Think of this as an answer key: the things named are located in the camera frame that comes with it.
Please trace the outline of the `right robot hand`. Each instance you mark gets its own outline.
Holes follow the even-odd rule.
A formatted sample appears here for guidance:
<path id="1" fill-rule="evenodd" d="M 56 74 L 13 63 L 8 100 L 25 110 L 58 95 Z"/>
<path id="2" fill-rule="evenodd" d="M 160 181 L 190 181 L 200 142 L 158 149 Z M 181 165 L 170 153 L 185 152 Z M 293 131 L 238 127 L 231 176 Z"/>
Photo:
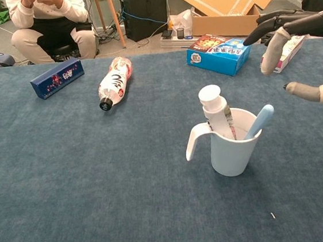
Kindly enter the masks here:
<path id="1" fill-rule="evenodd" d="M 323 10 L 305 11 L 296 9 L 282 9 L 260 16 L 257 27 L 244 40 L 244 45 L 251 45 L 262 37 L 272 33 L 266 41 L 267 50 L 262 57 L 260 69 L 264 75 L 271 74 L 281 54 L 283 47 L 295 35 L 323 37 Z M 323 102 L 323 84 L 310 86 L 299 82 L 284 85 L 284 90 L 291 95 L 312 102 Z"/>

